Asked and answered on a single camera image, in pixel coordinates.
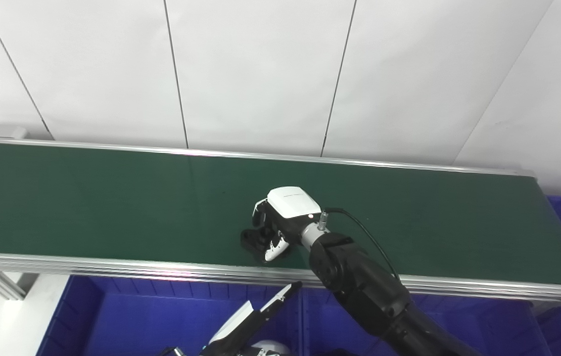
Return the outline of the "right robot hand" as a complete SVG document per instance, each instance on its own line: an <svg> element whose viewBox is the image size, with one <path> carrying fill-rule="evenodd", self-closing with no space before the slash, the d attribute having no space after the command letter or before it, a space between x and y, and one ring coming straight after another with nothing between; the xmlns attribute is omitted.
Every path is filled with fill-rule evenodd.
<svg viewBox="0 0 561 356"><path fill-rule="evenodd" d="M291 245L302 245L309 250L326 231L318 227L322 213L318 203L298 186L272 189L255 204L252 212L255 249L262 261L274 261Z"/></svg>

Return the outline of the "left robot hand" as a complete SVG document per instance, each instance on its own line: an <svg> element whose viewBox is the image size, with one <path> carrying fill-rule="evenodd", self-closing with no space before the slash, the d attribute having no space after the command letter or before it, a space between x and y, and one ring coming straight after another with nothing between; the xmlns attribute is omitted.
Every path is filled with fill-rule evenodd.
<svg viewBox="0 0 561 356"><path fill-rule="evenodd" d="M245 302L213 335L200 356L290 356L289 347L280 342L262 340L251 344L249 340L301 288L300 281L288 284L259 310L254 309L250 301Z"/></svg>

